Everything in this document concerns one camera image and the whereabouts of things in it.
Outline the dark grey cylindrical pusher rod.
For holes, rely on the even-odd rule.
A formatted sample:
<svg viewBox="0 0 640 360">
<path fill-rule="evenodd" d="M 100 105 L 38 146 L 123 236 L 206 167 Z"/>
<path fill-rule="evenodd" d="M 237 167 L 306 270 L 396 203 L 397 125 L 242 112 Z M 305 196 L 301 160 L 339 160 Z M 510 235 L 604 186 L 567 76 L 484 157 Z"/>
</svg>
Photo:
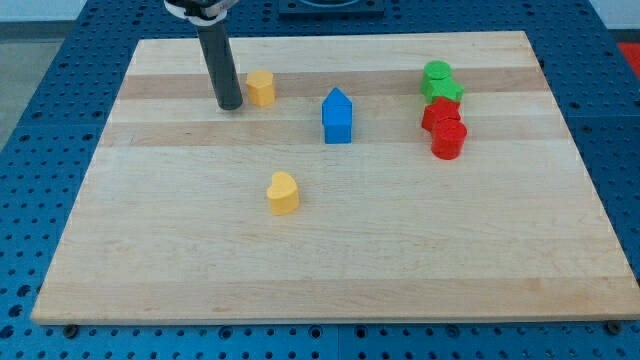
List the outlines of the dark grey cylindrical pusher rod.
<svg viewBox="0 0 640 360">
<path fill-rule="evenodd" d="M 243 97 L 224 23 L 198 27 L 197 35 L 218 106 L 228 111 L 239 108 Z"/>
</svg>

